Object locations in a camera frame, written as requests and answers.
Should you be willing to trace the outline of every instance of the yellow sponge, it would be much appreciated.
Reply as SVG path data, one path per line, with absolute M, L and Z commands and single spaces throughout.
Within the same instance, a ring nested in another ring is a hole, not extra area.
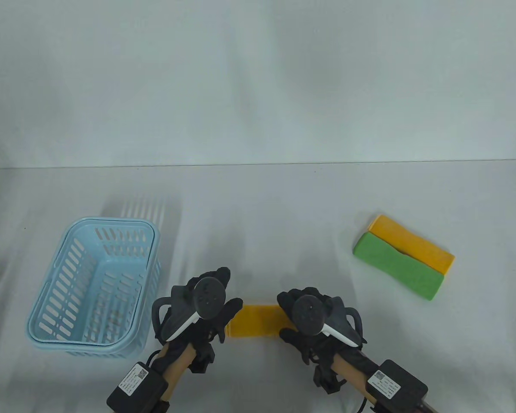
M 225 327 L 228 337 L 278 337 L 282 328 L 293 323 L 279 305 L 243 305 Z
M 369 226 L 369 232 L 387 242 L 399 252 L 419 260 L 443 275 L 447 274 L 453 260 L 455 260 L 454 255 L 409 232 L 384 215 L 378 215 Z

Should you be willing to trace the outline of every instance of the sponge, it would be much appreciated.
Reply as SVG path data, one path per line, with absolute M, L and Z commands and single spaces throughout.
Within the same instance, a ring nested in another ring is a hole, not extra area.
M 443 275 L 447 274 L 455 259 L 454 255 L 409 232 L 385 215 L 378 215 L 369 226 L 369 232 L 386 241 L 399 252 L 412 256 Z
M 243 305 L 225 327 L 228 337 L 278 337 L 282 328 L 296 329 L 279 305 Z
M 410 256 L 398 252 L 386 241 L 366 232 L 354 248 L 354 255 L 390 274 L 425 299 L 436 295 L 443 274 Z

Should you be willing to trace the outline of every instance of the white table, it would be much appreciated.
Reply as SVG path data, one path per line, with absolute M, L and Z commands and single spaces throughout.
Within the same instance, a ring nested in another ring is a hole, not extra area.
M 352 256 L 380 212 L 456 255 L 433 301 Z M 222 265 L 228 297 L 246 303 L 315 286 L 356 307 L 368 356 L 420 378 L 442 413 L 516 411 L 516 161 L 0 170 L 0 412 L 108 411 L 134 363 L 43 352 L 25 337 L 61 234 L 89 215 L 160 226 L 161 295 Z M 214 347 L 207 374 L 183 376 L 173 412 L 352 412 L 361 402 L 349 386 L 317 389 L 279 340 Z M 148 340 L 140 359 L 156 348 Z

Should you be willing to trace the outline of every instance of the cable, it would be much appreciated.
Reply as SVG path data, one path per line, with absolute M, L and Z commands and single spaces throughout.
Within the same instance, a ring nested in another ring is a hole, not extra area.
M 362 413 L 363 409 L 365 408 L 365 405 L 367 404 L 367 398 L 363 397 L 362 405 L 360 406 L 359 410 L 356 413 Z
M 160 350 L 156 350 L 156 351 L 152 352 L 151 356 L 149 356 L 149 358 L 147 359 L 147 362 L 145 365 L 149 367 L 151 365 L 151 361 L 153 360 L 154 356 L 156 356 L 159 353 L 160 353 Z

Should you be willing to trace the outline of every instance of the white label sticker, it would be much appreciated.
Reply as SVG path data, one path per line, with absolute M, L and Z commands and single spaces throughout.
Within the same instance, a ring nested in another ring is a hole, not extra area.
M 126 377 L 122 379 L 118 385 L 118 388 L 129 396 L 132 396 L 132 393 L 134 393 L 140 383 L 144 380 L 145 376 L 148 374 L 149 372 L 147 370 L 145 370 L 139 364 L 136 364 L 132 367 L 132 370 L 128 372 Z
M 390 379 L 390 377 L 386 376 L 386 374 L 382 373 L 380 370 L 376 370 L 376 373 L 373 374 L 367 382 L 380 391 L 380 393 L 384 394 L 387 399 L 394 397 L 394 394 L 401 389 L 399 384 Z

